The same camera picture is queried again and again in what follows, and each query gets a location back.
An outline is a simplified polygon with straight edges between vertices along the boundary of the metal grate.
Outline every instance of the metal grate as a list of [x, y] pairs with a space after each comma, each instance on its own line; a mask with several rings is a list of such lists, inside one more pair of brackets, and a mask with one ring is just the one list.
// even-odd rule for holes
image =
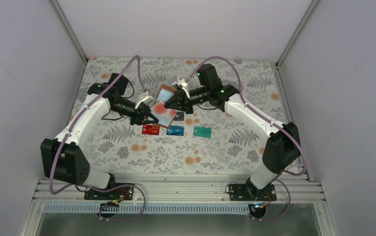
[[[100, 203], [47, 203], [46, 213], [98, 213]], [[143, 204], [121, 203], [103, 213], [135, 214]], [[246, 214], [247, 204], [147, 204], [144, 214]]]

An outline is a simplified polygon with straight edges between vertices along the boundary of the green card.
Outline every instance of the green card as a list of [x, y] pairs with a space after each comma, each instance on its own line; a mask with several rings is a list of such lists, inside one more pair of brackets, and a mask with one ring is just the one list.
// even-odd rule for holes
[[211, 128], [196, 126], [194, 127], [194, 136], [211, 138]]

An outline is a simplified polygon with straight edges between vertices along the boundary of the table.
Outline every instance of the table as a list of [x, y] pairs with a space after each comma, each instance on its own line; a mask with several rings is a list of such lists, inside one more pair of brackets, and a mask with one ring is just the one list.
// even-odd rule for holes
[[[92, 57], [88, 61], [71, 119], [82, 106], [88, 88], [93, 83], [107, 82], [112, 73], [120, 73], [130, 61], [126, 57]], [[156, 95], [161, 84], [170, 85], [177, 76], [186, 78], [201, 59], [142, 58], [141, 74], [151, 95]], [[264, 60], [231, 60], [239, 71], [245, 98], [253, 105], [284, 121], [280, 95], [271, 63]], [[211, 60], [223, 84], [237, 85], [235, 73], [221, 60]], [[125, 76], [132, 81], [135, 101], [142, 88], [137, 77], [137, 62]], [[190, 89], [200, 86], [194, 77]], [[131, 95], [127, 88], [125, 96]], [[111, 112], [109, 118], [119, 114]], [[183, 137], [166, 135], [161, 128], [159, 135], [143, 135], [142, 127], [129, 125], [127, 117], [118, 120], [100, 120], [88, 142], [81, 146], [94, 168], [110, 173], [136, 174], [252, 174], [262, 164], [266, 144], [263, 134], [256, 134], [236, 118], [220, 110], [205, 111], [194, 107], [194, 113], [185, 115]], [[210, 139], [193, 136], [194, 126], [212, 128]], [[297, 162], [290, 171], [298, 172]]]

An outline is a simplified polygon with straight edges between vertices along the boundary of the white wall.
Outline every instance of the white wall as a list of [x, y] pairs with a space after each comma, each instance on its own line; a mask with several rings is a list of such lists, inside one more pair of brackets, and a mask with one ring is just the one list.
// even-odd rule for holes
[[281, 68], [339, 235], [376, 235], [376, 1], [320, 1]]
[[83, 69], [48, 0], [0, 0], [0, 236], [20, 230], [40, 143], [66, 125]]
[[277, 61], [311, 0], [58, 0], [87, 56]]

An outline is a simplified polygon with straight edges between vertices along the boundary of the black cable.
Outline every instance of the black cable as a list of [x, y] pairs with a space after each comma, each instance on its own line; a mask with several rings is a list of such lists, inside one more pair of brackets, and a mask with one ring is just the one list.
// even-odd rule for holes
[[121, 118], [124, 117], [124, 116], [122, 115], [121, 117], [119, 117], [119, 118], [115, 118], [115, 119], [104, 118], [104, 117], [106, 117], [108, 114], [110, 114], [110, 112], [108, 112], [108, 113], [105, 114], [103, 117], [101, 117], [101, 120], [120, 120]]
[[131, 95], [130, 95], [129, 97], [122, 97], [122, 98], [125, 98], [125, 99], [127, 99], [127, 98], [131, 98], [131, 97], [133, 97], [133, 95], [134, 95], [134, 87], [133, 87], [133, 84], [131, 83], [131, 81], [128, 81], [128, 82], [130, 83], [131, 89], [133, 89], [133, 93], [131, 93]]
[[236, 182], [230, 182], [230, 183], [228, 183], [227, 185], [226, 185], [226, 187], [224, 188], [224, 191], [226, 192], [226, 193], [230, 193], [230, 192], [227, 192], [227, 187], [229, 186], [229, 184], [231, 184], [231, 183], [235, 183], [235, 184], [238, 184], [238, 183], [236, 183]]
[[202, 110], [217, 110], [218, 107], [213, 107], [213, 108], [203, 108], [203, 107], [200, 107], [200, 104], [198, 104], [198, 107]]
[[86, 191], [83, 191], [83, 190], [79, 189], [78, 186], [76, 186], [76, 185], [75, 185], [75, 188], [76, 188], [76, 190], [80, 191], [81, 193], [85, 193], [86, 192]]

